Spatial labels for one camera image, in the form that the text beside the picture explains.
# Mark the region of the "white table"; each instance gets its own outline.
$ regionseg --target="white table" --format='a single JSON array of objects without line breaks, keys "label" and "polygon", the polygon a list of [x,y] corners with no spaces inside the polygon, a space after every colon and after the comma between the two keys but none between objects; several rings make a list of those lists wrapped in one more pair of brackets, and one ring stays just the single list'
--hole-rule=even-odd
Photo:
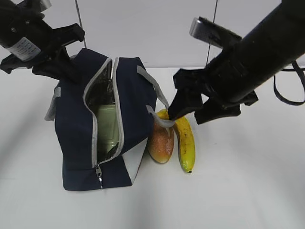
[{"label": "white table", "polygon": [[[148,69],[174,97],[177,69]],[[303,92],[296,75],[279,74],[291,99]],[[0,72],[1,229],[303,229],[305,106],[278,101],[272,81],[238,118],[197,125],[192,174],[171,160],[144,155],[132,187],[69,192],[62,187],[54,124],[43,120],[57,81],[16,70]]]}]

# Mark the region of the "mango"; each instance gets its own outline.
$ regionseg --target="mango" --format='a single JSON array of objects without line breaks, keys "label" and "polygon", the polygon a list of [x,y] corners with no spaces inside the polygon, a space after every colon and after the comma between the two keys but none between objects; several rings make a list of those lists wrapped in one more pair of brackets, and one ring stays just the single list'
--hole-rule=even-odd
[{"label": "mango", "polygon": [[148,138],[147,149],[159,163],[166,163],[172,156],[175,135],[173,128],[163,128],[154,123],[153,134]]}]

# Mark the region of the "green container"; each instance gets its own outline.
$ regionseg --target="green container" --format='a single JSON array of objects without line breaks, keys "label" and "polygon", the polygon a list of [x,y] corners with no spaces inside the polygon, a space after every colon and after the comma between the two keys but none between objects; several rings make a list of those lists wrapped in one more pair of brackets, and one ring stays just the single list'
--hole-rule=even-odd
[{"label": "green container", "polygon": [[112,156],[109,152],[119,142],[115,104],[100,105],[95,114],[98,123],[97,157],[103,161]]}]

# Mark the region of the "zipper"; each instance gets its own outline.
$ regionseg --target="zipper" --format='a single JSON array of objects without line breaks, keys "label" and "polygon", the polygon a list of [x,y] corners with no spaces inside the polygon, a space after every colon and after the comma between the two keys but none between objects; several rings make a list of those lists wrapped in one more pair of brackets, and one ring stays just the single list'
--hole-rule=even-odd
[{"label": "zipper", "polygon": [[97,118],[93,111],[87,106],[86,103],[86,96],[87,93],[91,87],[91,85],[96,81],[96,79],[100,76],[100,74],[103,72],[103,70],[107,67],[107,65],[111,62],[112,60],[108,58],[105,63],[102,65],[102,67],[98,70],[98,72],[92,77],[92,79],[89,81],[89,83],[86,85],[84,94],[83,94],[83,102],[86,106],[86,108],[91,112],[93,116],[93,124],[92,124],[92,142],[91,142],[91,163],[92,163],[92,168],[94,168],[97,165]]},{"label": "zipper", "polygon": [[99,178],[99,183],[101,188],[103,188],[103,180],[102,180],[102,170],[99,164],[95,167],[96,176]]},{"label": "zipper", "polygon": [[118,91],[118,85],[116,82],[116,71],[119,65],[119,58],[115,58],[114,66],[113,66],[113,72],[112,72],[112,85],[113,85],[113,95],[114,95],[114,101],[115,101],[115,108],[116,108],[116,118],[118,122],[119,127],[119,142],[118,147],[113,156],[107,160],[104,160],[102,162],[99,162],[98,165],[101,165],[103,163],[106,163],[108,161],[111,161],[115,159],[120,152],[123,149],[124,145],[124,129],[123,129],[123,120],[122,120],[122,114],[121,114],[121,105],[120,105],[120,98],[119,98],[119,91]]},{"label": "zipper", "polygon": [[94,83],[94,81],[99,77],[101,72],[105,69],[105,67],[111,61],[112,60],[110,58],[108,58],[105,61],[105,63],[102,65],[102,67],[99,69],[99,71],[89,81],[89,83],[87,84],[87,86],[84,90],[84,94],[83,94],[84,104],[93,116],[92,144],[91,144],[91,159],[92,160],[91,160],[91,162],[92,162],[92,167],[95,168],[96,176],[99,180],[101,188],[102,188],[102,170],[101,170],[100,165],[116,158],[120,154],[121,150],[123,149],[123,143],[124,143],[124,130],[123,130],[120,98],[119,98],[118,86],[117,86],[117,82],[116,82],[116,71],[117,71],[118,64],[119,64],[119,58],[115,59],[113,72],[112,72],[113,95],[114,95],[115,107],[116,107],[116,117],[117,117],[117,122],[118,122],[118,127],[119,127],[119,142],[118,142],[117,150],[113,154],[113,156],[102,162],[97,162],[97,137],[98,137],[97,118],[96,118],[95,114],[92,112],[92,110],[87,106],[86,95],[87,95],[88,90],[90,89],[91,85]]}]

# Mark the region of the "yellow banana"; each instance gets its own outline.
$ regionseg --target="yellow banana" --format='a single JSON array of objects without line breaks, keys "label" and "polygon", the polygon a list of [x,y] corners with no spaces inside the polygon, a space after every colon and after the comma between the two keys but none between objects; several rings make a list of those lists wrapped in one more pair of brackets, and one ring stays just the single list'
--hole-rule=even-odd
[{"label": "yellow banana", "polygon": [[[165,109],[159,111],[158,116],[161,119],[168,120],[168,114]],[[189,122],[185,117],[176,120],[174,130],[179,140],[179,160],[183,170],[191,173],[195,164],[195,141]]]}]

